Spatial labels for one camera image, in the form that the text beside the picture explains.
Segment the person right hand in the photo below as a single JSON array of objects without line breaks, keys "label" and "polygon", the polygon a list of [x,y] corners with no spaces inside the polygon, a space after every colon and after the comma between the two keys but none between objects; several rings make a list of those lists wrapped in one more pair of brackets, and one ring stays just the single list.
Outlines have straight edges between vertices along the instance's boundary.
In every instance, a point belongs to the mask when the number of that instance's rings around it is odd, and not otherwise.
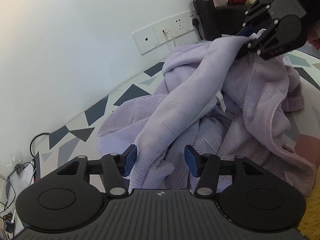
[{"label": "person right hand", "polygon": [[320,49],[320,22],[317,22],[308,30],[308,42],[317,50]]}]

